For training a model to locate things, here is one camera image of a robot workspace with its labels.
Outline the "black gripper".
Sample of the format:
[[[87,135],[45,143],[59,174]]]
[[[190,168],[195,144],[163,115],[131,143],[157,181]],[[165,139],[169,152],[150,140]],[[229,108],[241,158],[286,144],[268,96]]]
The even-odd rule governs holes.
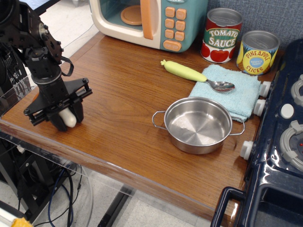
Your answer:
[[[63,81],[62,72],[50,78],[38,78],[32,75],[32,81],[38,86],[39,93],[33,102],[24,110],[24,115],[36,126],[44,121],[50,121],[59,131],[67,131],[59,112],[69,108],[76,117],[77,123],[84,119],[82,101],[92,94],[89,80],[81,78]]]

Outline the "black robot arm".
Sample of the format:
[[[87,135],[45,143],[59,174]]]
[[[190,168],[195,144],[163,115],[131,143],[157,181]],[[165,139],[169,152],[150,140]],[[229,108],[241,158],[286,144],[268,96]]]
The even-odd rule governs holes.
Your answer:
[[[62,79],[72,75],[74,66],[62,56],[61,43],[26,3],[0,2],[0,42],[17,51],[39,88],[36,98],[24,110],[33,125],[50,121],[59,131],[67,131],[83,121],[82,101],[92,94],[89,80]]]

